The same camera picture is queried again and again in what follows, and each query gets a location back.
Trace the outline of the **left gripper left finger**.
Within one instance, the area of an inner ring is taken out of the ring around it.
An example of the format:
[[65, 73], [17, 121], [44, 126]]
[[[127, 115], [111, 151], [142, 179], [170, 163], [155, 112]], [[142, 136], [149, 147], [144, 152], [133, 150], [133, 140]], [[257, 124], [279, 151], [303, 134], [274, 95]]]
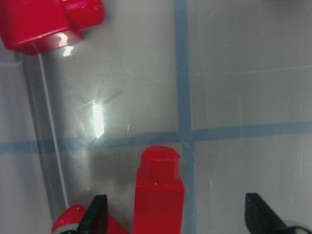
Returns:
[[108, 202], [107, 195], [96, 195], [77, 232], [79, 234], [105, 234], [108, 230]]

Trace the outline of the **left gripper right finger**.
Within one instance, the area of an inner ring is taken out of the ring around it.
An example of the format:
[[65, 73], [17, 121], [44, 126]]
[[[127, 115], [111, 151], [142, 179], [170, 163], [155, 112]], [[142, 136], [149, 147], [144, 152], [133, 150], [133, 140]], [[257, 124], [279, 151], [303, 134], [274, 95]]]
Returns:
[[245, 195], [245, 225], [251, 234], [286, 234], [288, 228], [257, 193]]

